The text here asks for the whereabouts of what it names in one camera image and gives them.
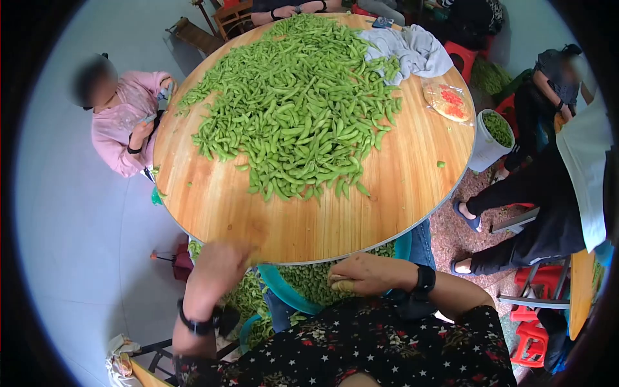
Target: round wooden table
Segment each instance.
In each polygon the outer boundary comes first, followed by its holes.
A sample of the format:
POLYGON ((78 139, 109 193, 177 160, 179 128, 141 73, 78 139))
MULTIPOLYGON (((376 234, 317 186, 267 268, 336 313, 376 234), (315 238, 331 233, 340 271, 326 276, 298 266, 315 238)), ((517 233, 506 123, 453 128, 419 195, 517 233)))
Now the round wooden table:
MULTIPOLYGON (((374 18, 361 15, 323 14, 354 28, 371 28, 374 18)), ((436 209, 464 175, 475 138, 475 128, 442 117, 427 108, 421 78, 411 76, 400 85, 404 100, 395 115, 397 127, 383 139, 381 151, 373 149, 363 161, 361 182, 371 193, 350 190, 350 200, 325 189, 321 205, 273 195, 248 194, 248 171, 234 166, 245 156, 229 162, 210 162, 197 154, 191 135, 208 115, 202 103, 191 107, 187 117, 174 116, 175 103, 194 87, 215 62, 230 51, 256 41, 272 24, 247 32, 205 59, 178 89, 158 129, 154 165, 160 165, 157 186, 167 196, 163 203, 187 231, 203 242, 241 239, 259 248, 260 258, 272 263, 299 263, 334 259, 386 243, 416 226, 436 209), (444 168, 436 166, 444 161, 444 168)), ((434 80, 469 90, 452 67, 434 80)))

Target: white bucket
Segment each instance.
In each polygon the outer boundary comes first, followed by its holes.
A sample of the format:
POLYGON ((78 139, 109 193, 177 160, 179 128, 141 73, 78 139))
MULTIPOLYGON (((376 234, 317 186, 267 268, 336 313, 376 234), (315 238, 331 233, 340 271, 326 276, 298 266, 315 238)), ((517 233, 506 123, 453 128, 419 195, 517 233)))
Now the white bucket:
POLYGON ((475 133, 475 144, 473 145, 473 154, 469 160, 469 168, 476 172, 481 172, 494 164, 501 156, 508 154, 515 145, 514 131, 503 116, 498 113, 497 115, 507 123, 509 132, 511 133, 511 147, 507 148, 502 146, 490 135, 482 118, 482 115, 488 111, 494 110, 484 109, 480 111, 475 121, 477 129, 475 133))

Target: gray towel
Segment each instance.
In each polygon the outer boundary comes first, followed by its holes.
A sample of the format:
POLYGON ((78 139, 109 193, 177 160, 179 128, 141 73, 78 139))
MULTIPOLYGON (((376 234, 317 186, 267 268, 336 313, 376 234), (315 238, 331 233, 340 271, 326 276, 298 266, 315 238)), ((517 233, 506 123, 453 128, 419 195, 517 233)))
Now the gray towel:
POLYGON ((378 47, 368 47, 365 60, 395 55, 400 61, 400 72, 393 80, 385 81, 387 85, 399 85, 411 74, 426 78, 442 76, 453 66, 441 42, 419 25, 404 27, 402 31, 373 28, 360 32, 359 37, 378 47))

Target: foot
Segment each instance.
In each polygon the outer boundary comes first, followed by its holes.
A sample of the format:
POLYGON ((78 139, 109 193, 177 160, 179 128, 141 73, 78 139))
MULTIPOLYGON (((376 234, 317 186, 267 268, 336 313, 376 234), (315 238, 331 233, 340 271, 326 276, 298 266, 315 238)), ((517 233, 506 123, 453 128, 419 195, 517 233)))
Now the foot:
POLYGON ((463 261, 460 261, 454 265, 454 270, 460 274, 470 274, 470 262, 471 259, 467 258, 463 261))
MULTIPOLYGON (((458 211, 460 211, 460 213, 462 215, 464 215, 464 217, 466 217, 466 219, 470 219, 473 220, 475 219, 477 216, 473 215, 469 212, 469 209, 466 207, 466 202, 462 202, 458 205, 458 211)), ((479 220, 479 226, 477 226, 477 232, 482 231, 482 220, 479 220)))
POLYGON ((505 180, 507 176, 509 176, 509 171, 505 169, 505 167, 501 167, 501 169, 495 172, 495 177, 492 179, 490 184, 492 185, 497 181, 505 180))

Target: black floral blouse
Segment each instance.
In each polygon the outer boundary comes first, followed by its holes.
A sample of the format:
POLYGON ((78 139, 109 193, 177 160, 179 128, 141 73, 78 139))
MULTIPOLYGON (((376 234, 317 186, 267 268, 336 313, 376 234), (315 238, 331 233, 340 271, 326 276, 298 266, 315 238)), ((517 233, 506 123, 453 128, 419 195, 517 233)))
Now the black floral blouse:
POLYGON ((496 310, 450 324, 401 320, 388 298, 348 298, 257 345, 235 363, 174 358, 181 386, 338 386, 354 373, 382 387, 512 386, 496 310))

